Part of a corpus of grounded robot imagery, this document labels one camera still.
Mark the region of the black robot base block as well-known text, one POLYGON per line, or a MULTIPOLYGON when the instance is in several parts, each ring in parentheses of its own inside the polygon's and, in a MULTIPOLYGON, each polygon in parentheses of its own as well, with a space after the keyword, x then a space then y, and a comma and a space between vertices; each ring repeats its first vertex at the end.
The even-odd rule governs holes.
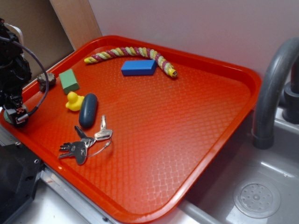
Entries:
POLYGON ((34 201, 42 160, 21 142, 0 147, 0 222, 12 223, 34 201))

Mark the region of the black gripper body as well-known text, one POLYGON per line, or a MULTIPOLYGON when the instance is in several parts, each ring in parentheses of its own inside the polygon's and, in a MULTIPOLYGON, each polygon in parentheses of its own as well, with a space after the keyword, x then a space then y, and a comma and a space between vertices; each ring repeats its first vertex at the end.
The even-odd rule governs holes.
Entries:
POLYGON ((0 106, 21 107, 22 89, 31 79, 29 63, 23 57, 18 36, 0 20, 0 106))

